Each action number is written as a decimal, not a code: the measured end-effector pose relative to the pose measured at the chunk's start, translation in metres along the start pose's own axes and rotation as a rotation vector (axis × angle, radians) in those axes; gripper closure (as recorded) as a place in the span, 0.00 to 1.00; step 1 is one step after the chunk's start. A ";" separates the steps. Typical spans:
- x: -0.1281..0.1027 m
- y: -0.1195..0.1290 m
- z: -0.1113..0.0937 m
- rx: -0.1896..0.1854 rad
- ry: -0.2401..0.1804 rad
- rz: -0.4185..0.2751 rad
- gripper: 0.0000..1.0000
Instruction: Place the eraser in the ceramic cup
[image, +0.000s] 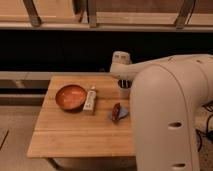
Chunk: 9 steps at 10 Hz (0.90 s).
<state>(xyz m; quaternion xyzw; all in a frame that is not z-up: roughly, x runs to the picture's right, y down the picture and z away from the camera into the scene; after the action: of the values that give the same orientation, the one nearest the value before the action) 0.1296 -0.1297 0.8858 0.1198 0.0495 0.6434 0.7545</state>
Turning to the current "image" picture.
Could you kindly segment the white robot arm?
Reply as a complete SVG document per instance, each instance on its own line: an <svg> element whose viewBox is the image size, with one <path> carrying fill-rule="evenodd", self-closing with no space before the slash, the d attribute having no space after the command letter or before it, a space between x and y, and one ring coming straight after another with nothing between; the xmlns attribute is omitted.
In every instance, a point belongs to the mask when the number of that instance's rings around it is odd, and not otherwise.
<svg viewBox="0 0 213 171"><path fill-rule="evenodd" d="M138 171L200 171L195 112L213 101L213 55L172 55L132 63L113 53L110 73L130 80Z"/></svg>

